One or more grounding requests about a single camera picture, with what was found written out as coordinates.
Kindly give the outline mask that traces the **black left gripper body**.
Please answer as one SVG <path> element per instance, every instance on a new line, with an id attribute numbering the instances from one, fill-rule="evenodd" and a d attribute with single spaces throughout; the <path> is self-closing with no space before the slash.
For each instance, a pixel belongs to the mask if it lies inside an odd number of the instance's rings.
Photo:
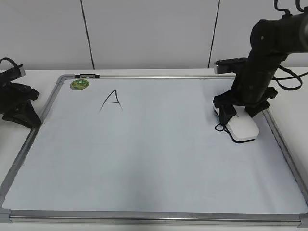
<path id="1" fill-rule="evenodd" d="M 0 85 L 0 113 L 7 114 L 18 108 L 18 111 L 22 111 L 21 108 L 28 108 L 26 112 L 22 114 L 34 113 L 35 110 L 32 107 L 31 101 L 38 98 L 39 92 L 31 86 L 19 84 L 19 83 L 1 83 Z"/>

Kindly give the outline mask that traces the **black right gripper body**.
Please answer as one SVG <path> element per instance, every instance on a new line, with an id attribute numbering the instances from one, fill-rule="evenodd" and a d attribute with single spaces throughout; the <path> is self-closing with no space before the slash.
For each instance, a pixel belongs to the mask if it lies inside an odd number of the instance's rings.
<path id="1" fill-rule="evenodd" d="M 215 96 L 213 99 L 213 104 L 215 108 L 220 108 L 222 106 L 244 106 L 246 108 L 260 109 L 263 111 L 270 106 L 268 99 L 274 99 L 276 96 L 277 90 L 274 87 L 268 87 L 261 96 L 260 100 L 256 103 L 247 103 L 229 90 L 221 95 Z"/>

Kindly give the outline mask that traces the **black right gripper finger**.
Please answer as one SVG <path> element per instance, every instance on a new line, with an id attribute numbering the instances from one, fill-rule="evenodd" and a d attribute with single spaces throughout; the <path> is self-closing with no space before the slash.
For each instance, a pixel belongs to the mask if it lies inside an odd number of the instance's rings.
<path id="1" fill-rule="evenodd" d="M 221 105 L 218 109 L 218 120 L 225 127 L 230 119 L 236 115 L 235 107 L 233 105 Z"/>
<path id="2" fill-rule="evenodd" d="M 256 107 L 245 107 L 245 111 L 253 118 L 258 113 L 266 110 L 269 106 L 258 105 Z"/>

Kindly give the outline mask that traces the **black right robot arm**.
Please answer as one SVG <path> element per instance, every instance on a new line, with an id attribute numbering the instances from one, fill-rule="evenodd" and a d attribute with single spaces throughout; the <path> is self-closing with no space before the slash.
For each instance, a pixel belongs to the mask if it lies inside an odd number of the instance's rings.
<path id="1" fill-rule="evenodd" d="M 269 84 L 281 62 L 290 54 L 308 51 L 307 7 L 298 15 L 286 10 L 279 20 L 260 20 L 251 31 L 250 44 L 248 57 L 215 62 L 216 74 L 236 74 L 231 89 L 213 99 L 222 126 L 236 115 L 236 106 L 243 106 L 250 117 L 269 108 L 268 99 L 277 96 Z"/>

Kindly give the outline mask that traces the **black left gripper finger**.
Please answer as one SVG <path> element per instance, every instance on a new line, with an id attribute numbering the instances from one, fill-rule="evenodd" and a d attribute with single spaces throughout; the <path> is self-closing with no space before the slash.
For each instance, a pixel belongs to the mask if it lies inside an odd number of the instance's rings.
<path id="1" fill-rule="evenodd" d="M 40 127 L 41 119 L 35 112 L 32 103 L 30 101 L 26 102 L 23 107 L 24 122 L 26 127 Z"/>
<path id="2" fill-rule="evenodd" d="M 27 128 L 33 127 L 32 123 L 23 114 L 5 113 L 2 117 L 2 119 L 5 120 L 5 121 L 17 123 L 17 124 L 22 125 L 22 126 L 27 127 Z"/>

